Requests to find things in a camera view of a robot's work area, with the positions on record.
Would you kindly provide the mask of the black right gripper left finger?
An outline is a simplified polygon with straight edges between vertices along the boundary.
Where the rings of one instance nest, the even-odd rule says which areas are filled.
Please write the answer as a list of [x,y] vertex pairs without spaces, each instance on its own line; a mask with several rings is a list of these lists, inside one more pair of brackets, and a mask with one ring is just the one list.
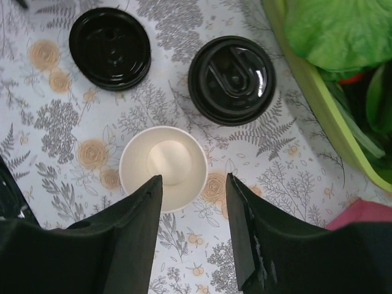
[[1,222],[2,293],[147,293],[162,177],[65,229]]

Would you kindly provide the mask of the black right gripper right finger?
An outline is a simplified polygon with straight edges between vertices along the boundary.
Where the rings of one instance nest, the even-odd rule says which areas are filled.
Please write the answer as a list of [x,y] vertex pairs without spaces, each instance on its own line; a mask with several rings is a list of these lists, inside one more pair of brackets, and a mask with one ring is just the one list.
[[327,230],[260,198],[232,174],[226,200],[241,292],[391,292],[389,222]]

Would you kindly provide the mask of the brown paper cup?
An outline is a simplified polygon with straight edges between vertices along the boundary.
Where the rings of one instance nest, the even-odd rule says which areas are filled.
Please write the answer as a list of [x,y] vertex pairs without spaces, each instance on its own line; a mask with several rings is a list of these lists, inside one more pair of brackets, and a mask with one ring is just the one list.
[[119,161],[119,178],[127,194],[153,176],[162,177],[162,213],[184,209],[203,191],[208,164],[199,142],[171,126],[150,127],[125,146]]

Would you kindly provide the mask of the black plastic cup lid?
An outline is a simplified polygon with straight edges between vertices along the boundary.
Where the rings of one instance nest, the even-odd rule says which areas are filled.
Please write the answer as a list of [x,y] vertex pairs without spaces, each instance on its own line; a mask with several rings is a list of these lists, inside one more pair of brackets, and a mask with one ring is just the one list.
[[239,36],[209,41],[195,55],[188,90],[197,110],[222,126],[256,120],[270,105],[276,74],[265,50]]

